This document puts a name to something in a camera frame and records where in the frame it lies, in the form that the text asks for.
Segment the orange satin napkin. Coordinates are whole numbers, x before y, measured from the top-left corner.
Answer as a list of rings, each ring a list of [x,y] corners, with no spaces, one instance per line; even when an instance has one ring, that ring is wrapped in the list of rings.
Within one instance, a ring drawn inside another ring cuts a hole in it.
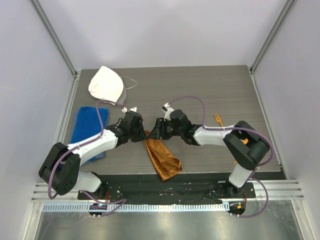
[[[182,163],[159,139],[146,139],[145,149],[160,179],[164,182],[182,171]]]

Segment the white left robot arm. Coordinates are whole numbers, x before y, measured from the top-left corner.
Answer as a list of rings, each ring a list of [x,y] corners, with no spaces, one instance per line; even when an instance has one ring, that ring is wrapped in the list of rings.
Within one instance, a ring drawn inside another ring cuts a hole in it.
[[[101,133],[80,142],[65,145],[54,144],[39,169],[39,177],[49,190],[63,196],[71,190],[89,192],[100,200],[107,192],[106,184],[96,173],[80,171],[80,166],[96,155],[115,149],[128,141],[133,143],[147,139],[142,116],[135,107],[125,113],[119,124],[109,125]]]

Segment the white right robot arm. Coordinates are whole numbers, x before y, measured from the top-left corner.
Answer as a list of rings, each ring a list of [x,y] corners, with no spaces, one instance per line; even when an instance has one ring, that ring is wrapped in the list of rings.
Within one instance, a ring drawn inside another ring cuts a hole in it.
[[[215,191],[219,197],[236,198],[242,194],[245,183],[263,158],[269,151],[273,151],[269,139],[245,121],[225,127],[207,127],[192,123],[180,109],[157,118],[147,138],[169,140],[176,136],[188,145],[223,146],[229,150],[236,163],[226,182]]]

